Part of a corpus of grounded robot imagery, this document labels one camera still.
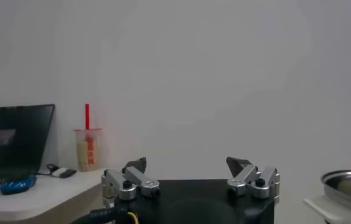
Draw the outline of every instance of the laptop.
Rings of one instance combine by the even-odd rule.
[[[0,108],[0,183],[40,168],[55,105]]]

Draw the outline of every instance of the white shelf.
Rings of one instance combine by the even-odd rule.
[[[28,191],[2,195],[0,192],[0,222],[17,221],[38,216],[101,183],[103,169],[77,172],[67,179],[38,176]]]

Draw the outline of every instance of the red straw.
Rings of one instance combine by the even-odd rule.
[[[90,129],[90,105],[88,103],[85,104],[85,124],[86,129]]]

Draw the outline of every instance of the yellow wire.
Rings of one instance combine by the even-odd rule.
[[[132,216],[134,220],[134,224],[139,224],[139,219],[137,218],[137,215],[133,212],[128,212],[128,215]]]

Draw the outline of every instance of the silver bracket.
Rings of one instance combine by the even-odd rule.
[[[272,167],[266,167],[261,173],[258,179],[251,183],[252,196],[255,198],[268,198],[275,196],[275,183],[277,169]]]
[[[136,185],[127,181],[117,170],[106,171],[106,181],[113,185],[114,191],[121,200],[133,200],[136,198]]]
[[[229,189],[236,196],[244,195],[247,190],[247,184],[257,177],[257,168],[253,165],[247,165],[234,178],[227,180]]]
[[[158,180],[149,179],[133,166],[127,167],[124,175],[127,180],[136,183],[140,187],[143,196],[150,198],[157,198],[160,196]]]

